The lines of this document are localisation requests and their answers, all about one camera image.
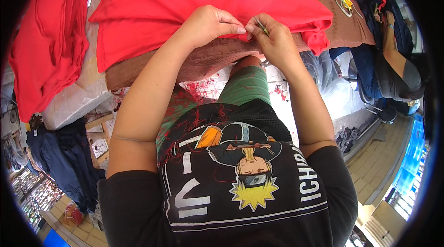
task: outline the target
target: white cord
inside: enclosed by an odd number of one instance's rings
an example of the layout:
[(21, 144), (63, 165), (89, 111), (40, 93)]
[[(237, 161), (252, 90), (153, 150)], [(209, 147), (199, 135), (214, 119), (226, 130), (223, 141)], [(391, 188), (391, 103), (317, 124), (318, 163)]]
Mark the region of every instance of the white cord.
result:
[[(339, 3), (338, 3), (337, 0), (335, 0), (335, 2), (336, 2), (336, 4), (341, 8), (341, 10), (344, 12), (344, 14), (345, 14), (347, 17), (351, 17), (351, 16), (353, 15), (353, 10), (350, 10), (350, 13), (348, 13), (348, 12), (344, 9), (344, 5), (343, 5), (342, 3), (344, 3), (345, 0), (341, 0), (341, 2), (339, 2)], [(353, 8), (355, 9), (356, 13), (357, 13), (362, 19), (364, 19), (364, 18), (359, 14), (359, 12), (356, 10), (355, 5), (352, 4), (352, 6), (353, 6)]]

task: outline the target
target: light blue object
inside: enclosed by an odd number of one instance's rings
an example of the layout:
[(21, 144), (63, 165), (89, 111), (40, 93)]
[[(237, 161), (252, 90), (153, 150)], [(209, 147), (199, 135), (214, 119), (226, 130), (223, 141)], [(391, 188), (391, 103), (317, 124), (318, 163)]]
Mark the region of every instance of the light blue object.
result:
[(408, 114), (411, 115), (411, 114), (415, 113), (418, 109), (419, 109), (419, 103), (416, 103), (413, 106), (409, 106), (408, 107)]
[(404, 159), (402, 160), (401, 167), (392, 183), (393, 187), (401, 194), (407, 194), (412, 189), (415, 177), (418, 173), (424, 143), (423, 119), (422, 116), (415, 115), (412, 134), (410, 135)]
[(66, 241), (64, 241), (53, 229), (49, 231), (43, 244), (45, 247), (69, 247)]

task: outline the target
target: black t-shirt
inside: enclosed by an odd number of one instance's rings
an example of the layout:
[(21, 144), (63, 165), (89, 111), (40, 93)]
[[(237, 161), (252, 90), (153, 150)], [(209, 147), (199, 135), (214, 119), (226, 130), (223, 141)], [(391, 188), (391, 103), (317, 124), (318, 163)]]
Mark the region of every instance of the black t-shirt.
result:
[(158, 174), (99, 182), (110, 246), (344, 246), (358, 200), (337, 147), (306, 160), (245, 122), (193, 128), (166, 140)]

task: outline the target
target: brown cloth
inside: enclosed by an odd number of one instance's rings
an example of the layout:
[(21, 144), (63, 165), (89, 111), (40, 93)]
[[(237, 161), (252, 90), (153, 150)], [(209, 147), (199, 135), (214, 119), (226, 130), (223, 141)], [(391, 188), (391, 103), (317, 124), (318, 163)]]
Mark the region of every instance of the brown cloth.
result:
[[(325, 31), (330, 40), (330, 48), (357, 47), (360, 44), (375, 45), (373, 34), (367, 27), (365, 19), (362, 19), (356, 11), (353, 11), (352, 17), (348, 17), (335, 0), (319, 1), (334, 14), (331, 27)], [(353, 5), (362, 15), (358, 3), (353, 1)], [(301, 33), (293, 33), (293, 39), (299, 51), (309, 50), (302, 40)], [(131, 86), (155, 52), (156, 50), (149, 51), (108, 68), (105, 71), (108, 89), (116, 90)], [(179, 71), (177, 82), (205, 79), (248, 55), (260, 55), (255, 41), (247, 43), (236, 39), (215, 39), (191, 52)]]

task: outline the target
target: scissors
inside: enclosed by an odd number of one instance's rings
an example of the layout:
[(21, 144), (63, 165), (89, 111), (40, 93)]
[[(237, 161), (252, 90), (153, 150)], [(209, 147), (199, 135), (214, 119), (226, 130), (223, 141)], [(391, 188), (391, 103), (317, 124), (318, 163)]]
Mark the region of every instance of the scissors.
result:
[[(264, 31), (265, 35), (267, 35), (267, 37), (269, 37), (270, 33), (268, 32), (267, 28), (265, 28), (265, 26), (257, 18), (254, 18), (254, 19), (256, 20), (256, 22), (258, 23), (258, 25), (262, 29), (262, 31)], [(261, 67), (267, 67), (269, 65), (270, 65), (270, 63), (267, 59), (261, 63)]]

